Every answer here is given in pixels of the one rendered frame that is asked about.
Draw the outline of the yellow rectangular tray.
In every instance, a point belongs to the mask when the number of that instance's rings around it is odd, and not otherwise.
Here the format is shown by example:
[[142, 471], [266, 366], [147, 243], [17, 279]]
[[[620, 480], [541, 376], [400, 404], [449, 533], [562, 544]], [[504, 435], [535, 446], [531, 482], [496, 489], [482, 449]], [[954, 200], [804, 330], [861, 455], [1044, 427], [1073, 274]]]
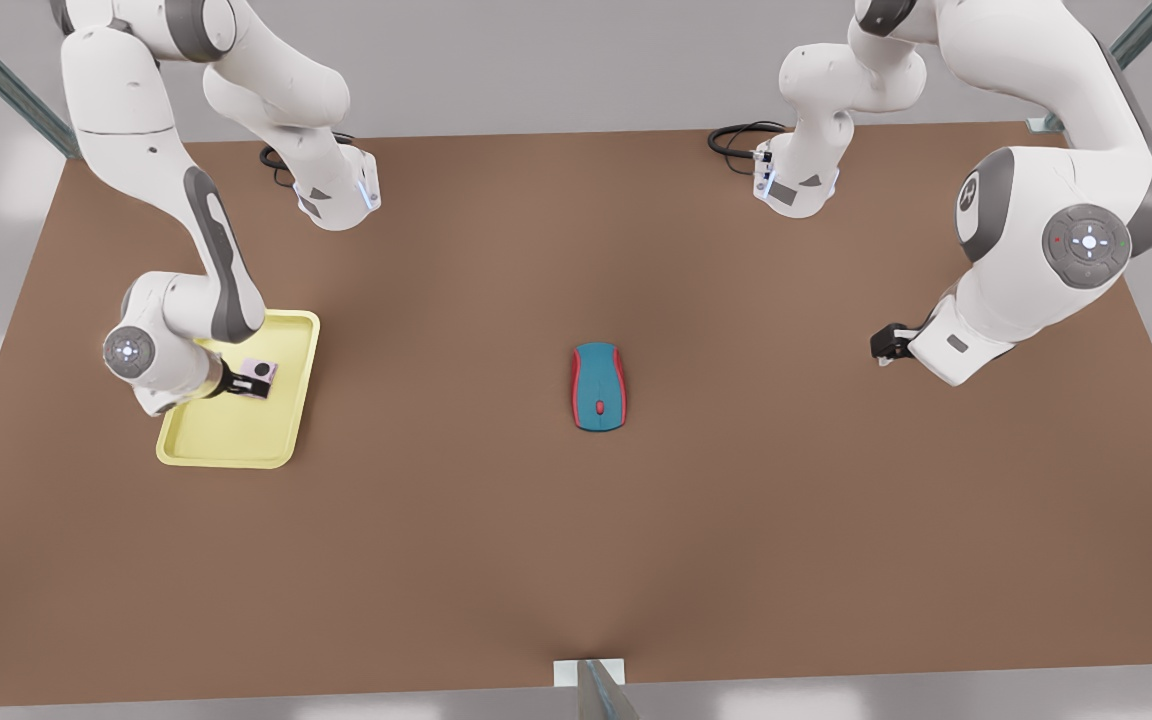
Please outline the yellow rectangular tray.
[[223, 393], [165, 415], [156, 455], [164, 464], [197, 468], [274, 469], [294, 452], [320, 320], [311, 311], [266, 310], [253, 338], [238, 344], [198, 343], [238, 370], [244, 361], [274, 366], [268, 397]]

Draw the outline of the teal and red computer mouse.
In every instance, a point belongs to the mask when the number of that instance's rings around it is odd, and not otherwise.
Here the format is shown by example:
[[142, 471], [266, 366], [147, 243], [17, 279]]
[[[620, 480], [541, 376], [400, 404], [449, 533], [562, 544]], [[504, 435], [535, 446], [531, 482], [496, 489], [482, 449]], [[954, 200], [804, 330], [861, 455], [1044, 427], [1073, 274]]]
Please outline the teal and red computer mouse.
[[626, 373], [617, 347], [591, 342], [573, 348], [573, 420], [607, 432], [626, 424]]

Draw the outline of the silver frame post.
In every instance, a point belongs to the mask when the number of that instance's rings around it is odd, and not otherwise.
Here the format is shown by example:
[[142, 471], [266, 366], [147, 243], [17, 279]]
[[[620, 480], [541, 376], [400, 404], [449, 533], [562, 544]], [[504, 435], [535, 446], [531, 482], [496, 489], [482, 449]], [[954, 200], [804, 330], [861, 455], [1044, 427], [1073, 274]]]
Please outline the silver frame post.
[[[1121, 69], [1126, 69], [1134, 63], [1144, 50], [1152, 44], [1152, 0], [1149, 0], [1134, 22], [1126, 26], [1119, 35], [1114, 44], [1111, 45], [1112, 58]], [[1064, 123], [1056, 114], [1049, 113], [1046, 118], [1026, 119], [1026, 128], [1033, 135], [1061, 135], [1064, 132]]]
[[553, 685], [576, 689], [579, 720], [643, 720], [626, 696], [626, 660], [567, 659], [553, 662]]
[[37, 132], [50, 141], [61, 156], [69, 159], [79, 159], [81, 150], [73, 129], [59, 118], [54, 109], [50, 108], [40, 96], [35, 94], [31, 88], [26, 86], [18, 78], [8, 65], [3, 65], [0, 59], [0, 99], [8, 104], [12, 109], [26, 119]]

